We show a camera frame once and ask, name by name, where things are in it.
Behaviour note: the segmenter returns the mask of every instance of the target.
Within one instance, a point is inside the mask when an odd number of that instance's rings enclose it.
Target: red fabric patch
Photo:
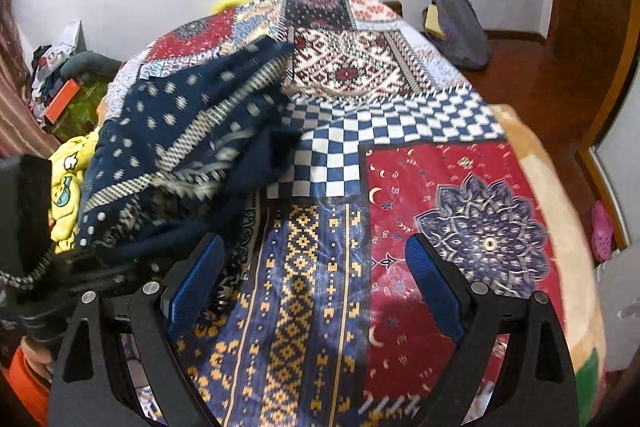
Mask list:
[[[148,61],[160,58],[190,57],[211,50],[231,38],[236,9],[186,23],[156,42]]]
[[[418,232],[414,217],[436,208],[439,185],[460,187],[474,173],[487,185],[504,180],[514,197],[531,200],[532,219],[543,230],[546,224],[507,143],[422,143],[367,150],[365,163],[371,223],[370,327],[374,328],[365,389],[374,399],[425,396],[446,367],[454,344],[436,329],[404,262],[404,244]],[[562,324],[559,278],[548,235],[542,250],[548,272],[536,287],[549,294]],[[497,379],[504,347],[495,344],[485,380]]]

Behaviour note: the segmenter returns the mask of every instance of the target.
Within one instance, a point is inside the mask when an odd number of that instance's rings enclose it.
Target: blue gripper pad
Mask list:
[[[458,344],[466,334],[460,319],[460,302],[415,237],[407,239],[404,259],[440,333]]]
[[[208,237],[210,241],[204,248],[196,247],[202,248],[202,254],[175,293],[166,314],[166,334],[173,343],[193,328],[225,261],[225,244],[220,236]]]

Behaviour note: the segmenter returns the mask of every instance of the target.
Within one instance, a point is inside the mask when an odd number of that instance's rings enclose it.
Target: yellow geometric pattern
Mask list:
[[[282,297],[269,353],[260,425],[295,427],[305,343],[314,308],[318,264],[318,206],[293,204],[287,219]]]

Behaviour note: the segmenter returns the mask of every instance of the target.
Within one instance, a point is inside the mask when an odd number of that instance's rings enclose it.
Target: wooden floor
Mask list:
[[[576,151],[609,86],[598,85],[582,64],[550,56],[536,42],[493,40],[484,71],[465,71],[487,103],[507,103],[540,138],[558,170],[564,190],[591,237],[596,193]]]

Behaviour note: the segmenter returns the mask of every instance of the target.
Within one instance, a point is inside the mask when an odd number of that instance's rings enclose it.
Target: orange box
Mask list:
[[[60,117],[68,103],[71,102],[79,90],[80,86],[78,86],[76,81],[66,81],[65,85],[62,86],[56,97],[49,104],[49,107],[47,107],[47,112],[45,113],[47,120],[51,123],[56,123],[58,117]]]

